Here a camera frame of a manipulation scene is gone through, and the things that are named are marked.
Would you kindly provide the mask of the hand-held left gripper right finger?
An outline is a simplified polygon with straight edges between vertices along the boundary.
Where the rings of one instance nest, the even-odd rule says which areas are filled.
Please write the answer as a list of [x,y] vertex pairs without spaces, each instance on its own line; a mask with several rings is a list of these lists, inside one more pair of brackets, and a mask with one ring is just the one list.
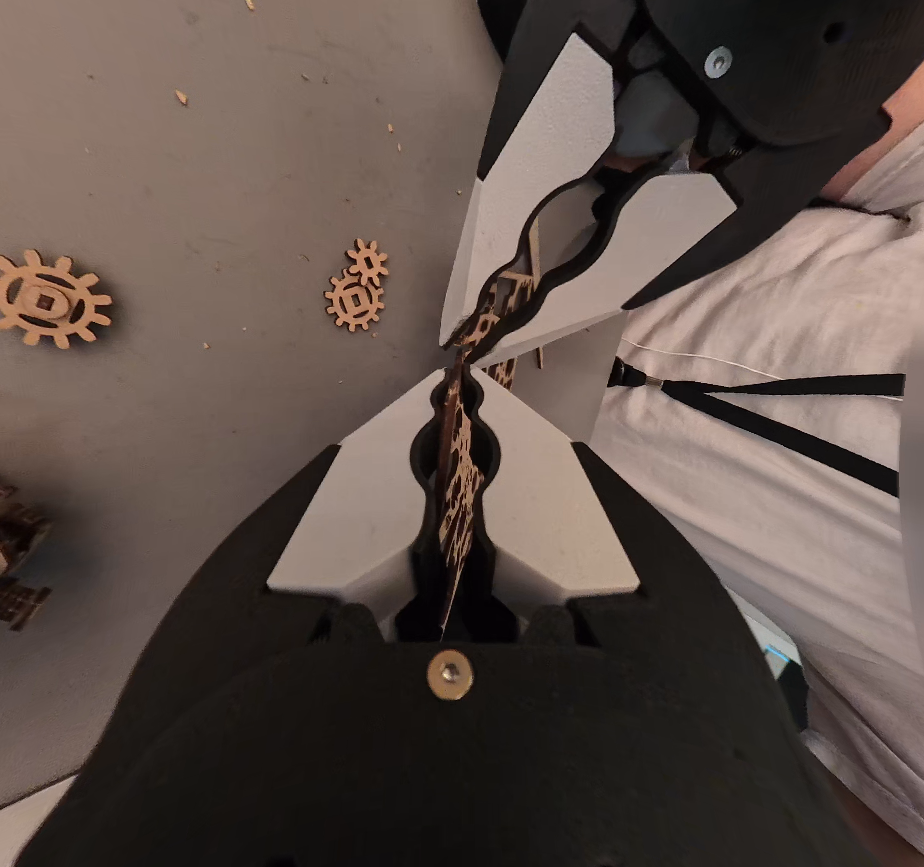
[[496,444],[481,490],[493,571],[486,598],[469,601],[471,640],[514,642],[543,607],[634,594],[640,577],[571,439],[480,369],[469,375]]

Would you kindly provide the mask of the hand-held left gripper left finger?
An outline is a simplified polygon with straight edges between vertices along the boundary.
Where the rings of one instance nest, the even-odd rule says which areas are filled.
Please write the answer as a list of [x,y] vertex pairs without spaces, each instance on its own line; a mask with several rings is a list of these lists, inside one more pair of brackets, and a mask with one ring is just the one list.
[[267,587],[280,595],[334,598],[372,612],[387,642],[396,617],[417,595],[411,548],[433,491],[439,432],[432,397],[445,369],[427,375],[339,444]]

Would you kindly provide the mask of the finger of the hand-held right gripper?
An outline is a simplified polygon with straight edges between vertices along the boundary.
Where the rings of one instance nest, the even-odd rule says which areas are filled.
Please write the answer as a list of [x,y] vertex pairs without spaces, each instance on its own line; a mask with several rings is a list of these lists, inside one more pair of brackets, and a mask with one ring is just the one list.
[[[477,176],[460,238],[460,336],[474,333],[486,294],[516,259],[537,210],[584,180],[591,158],[500,158]],[[711,175],[656,174],[604,214],[587,245],[545,271],[521,307],[472,348],[480,366],[511,359],[607,320],[733,212]]]
[[490,170],[476,178],[446,290],[441,346],[514,259],[533,214],[555,191],[588,177],[611,145],[614,85],[610,63],[572,32]]

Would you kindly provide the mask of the laser-cut wooden parts sheet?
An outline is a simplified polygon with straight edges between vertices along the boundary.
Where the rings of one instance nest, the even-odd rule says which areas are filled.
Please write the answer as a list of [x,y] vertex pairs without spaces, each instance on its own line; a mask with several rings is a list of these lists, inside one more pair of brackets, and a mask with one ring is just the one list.
[[446,596],[440,613],[439,632],[451,618],[458,584],[474,538],[475,501],[484,473],[472,457],[472,422],[464,399],[463,362],[479,341],[507,316],[530,299],[540,280],[539,221],[530,225],[526,238],[527,259],[523,270],[508,268],[494,279],[488,297],[454,342],[458,352],[449,376],[441,408],[441,431],[434,493],[437,495],[438,541],[447,572]]

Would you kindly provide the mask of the thin spoked wooden gear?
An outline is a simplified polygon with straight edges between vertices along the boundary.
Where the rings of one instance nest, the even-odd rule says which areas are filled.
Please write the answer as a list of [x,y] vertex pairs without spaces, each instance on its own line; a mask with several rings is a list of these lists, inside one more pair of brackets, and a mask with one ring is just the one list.
[[343,269],[340,277],[330,278],[330,288],[324,292],[326,313],[335,319],[337,327],[350,332],[367,331],[380,319],[385,308],[385,291],[373,283],[361,283],[360,277]]

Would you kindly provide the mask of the small thick wooden gear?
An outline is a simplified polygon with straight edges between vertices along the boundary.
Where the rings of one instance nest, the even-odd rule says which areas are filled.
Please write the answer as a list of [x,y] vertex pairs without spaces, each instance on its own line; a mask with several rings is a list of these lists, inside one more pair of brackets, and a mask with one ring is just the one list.
[[71,258],[47,264],[36,249],[25,249],[22,261],[1,257],[1,330],[18,330],[22,342],[35,347],[48,338],[62,350],[72,337],[92,343],[95,326],[109,327],[105,309],[109,295],[94,292],[99,276],[76,273]]

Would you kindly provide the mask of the person's right forearm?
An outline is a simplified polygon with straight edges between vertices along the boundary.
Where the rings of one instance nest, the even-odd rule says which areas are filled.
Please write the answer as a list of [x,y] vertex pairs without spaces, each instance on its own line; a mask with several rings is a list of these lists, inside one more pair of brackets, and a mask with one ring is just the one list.
[[872,209],[880,203],[874,195],[893,168],[905,160],[923,122],[923,65],[884,102],[891,120],[886,134],[847,163],[821,190],[821,198],[832,203]]

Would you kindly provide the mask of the partly built wooden model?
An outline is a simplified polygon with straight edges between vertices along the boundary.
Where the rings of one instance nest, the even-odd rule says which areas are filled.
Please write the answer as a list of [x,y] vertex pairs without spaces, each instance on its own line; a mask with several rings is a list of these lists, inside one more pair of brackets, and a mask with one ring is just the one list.
[[50,587],[30,587],[18,574],[51,529],[40,511],[15,500],[17,488],[1,484],[1,622],[23,630],[49,596]]

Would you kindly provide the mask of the person's white garment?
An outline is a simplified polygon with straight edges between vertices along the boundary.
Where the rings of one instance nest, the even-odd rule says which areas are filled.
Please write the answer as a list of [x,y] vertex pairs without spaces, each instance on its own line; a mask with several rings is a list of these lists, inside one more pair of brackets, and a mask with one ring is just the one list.
[[[630,314],[618,356],[669,381],[905,371],[922,308],[922,126],[848,191]],[[612,388],[591,447],[795,644],[805,743],[922,852],[922,659],[898,498],[671,399]]]

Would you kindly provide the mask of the small thin wooden gear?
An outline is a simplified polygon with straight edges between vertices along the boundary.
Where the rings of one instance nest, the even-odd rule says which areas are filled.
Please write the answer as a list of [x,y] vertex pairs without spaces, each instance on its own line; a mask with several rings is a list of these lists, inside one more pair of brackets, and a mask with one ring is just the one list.
[[389,276],[388,254],[381,251],[377,239],[369,242],[356,238],[352,247],[345,251],[351,261],[346,274],[353,276],[360,285],[382,288],[383,280]]

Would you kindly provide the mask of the white device with blue light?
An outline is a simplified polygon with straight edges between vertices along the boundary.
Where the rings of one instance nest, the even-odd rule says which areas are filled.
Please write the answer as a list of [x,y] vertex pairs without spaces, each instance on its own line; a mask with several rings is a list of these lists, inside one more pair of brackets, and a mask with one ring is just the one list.
[[809,687],[795,645],[748,607],[738,604],[738,608],[783,694],[796,727],[800,732],[805,731],[808,728]]

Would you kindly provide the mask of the white box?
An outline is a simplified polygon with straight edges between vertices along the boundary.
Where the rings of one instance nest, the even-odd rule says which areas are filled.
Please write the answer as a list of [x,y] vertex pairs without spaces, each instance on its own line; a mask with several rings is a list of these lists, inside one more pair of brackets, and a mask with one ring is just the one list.
[[2,805],[1,866],[12,866],[29,840],[61,801],[77,774],[71,774],[48,786]]

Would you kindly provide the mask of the person's leg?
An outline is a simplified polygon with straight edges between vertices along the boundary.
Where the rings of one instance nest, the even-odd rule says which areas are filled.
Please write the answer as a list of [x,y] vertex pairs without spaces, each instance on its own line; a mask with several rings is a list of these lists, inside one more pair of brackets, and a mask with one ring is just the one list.
[[825,773],[849,826],[880,865],[923,865],[922,813],[849,768]]

